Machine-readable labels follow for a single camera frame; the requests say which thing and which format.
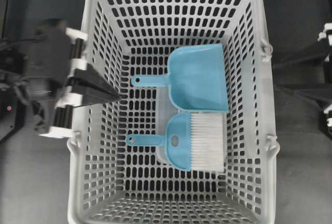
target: white plastic basket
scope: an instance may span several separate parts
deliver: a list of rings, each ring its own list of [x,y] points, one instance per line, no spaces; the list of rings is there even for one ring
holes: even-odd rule
[[[87,60],[124,99],[76,108],[70,223],[274,223],[275,136],[262,0],[86,0]],[[179,172],[129,133],[156,131],[156,89],[135,74],[167,72],[185,45],[222,43],[227,92],[225,173]]]

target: blue brush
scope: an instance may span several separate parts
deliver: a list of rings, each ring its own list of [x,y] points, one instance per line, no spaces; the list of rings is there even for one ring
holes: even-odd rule
[[[130,134],[126,143],[164,146],[170,164],[182,171],[224,171],[222,114],[177,114],[168,122],[165,135]]]

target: dustpan handle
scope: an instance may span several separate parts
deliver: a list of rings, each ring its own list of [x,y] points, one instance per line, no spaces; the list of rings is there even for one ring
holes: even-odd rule
[[[126,144],[129,146],[165,146],[165,141],[163,135],[130,134],[126,137]]]
[[[135,75],[131,83],[137,87],[166,87],[169,80],[168,75]]]

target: cable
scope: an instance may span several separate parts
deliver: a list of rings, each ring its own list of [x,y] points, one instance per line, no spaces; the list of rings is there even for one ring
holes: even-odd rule
[[[17,45],[20,45],[21,43],[39,42],[41,40],[42,39],[31,38],[31,39],[22,39],[22,40],[19,40],[19,41],[14,41],[14,42],[8,43],[6,45],[0,46],[0,51],[3,51],[5,49],[9,49],[9,48],[17,46]]]

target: white bristles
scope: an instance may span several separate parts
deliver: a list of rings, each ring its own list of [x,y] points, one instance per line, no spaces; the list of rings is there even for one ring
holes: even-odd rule
[[[224,171],[223,114],[191,114],[191,169]]]

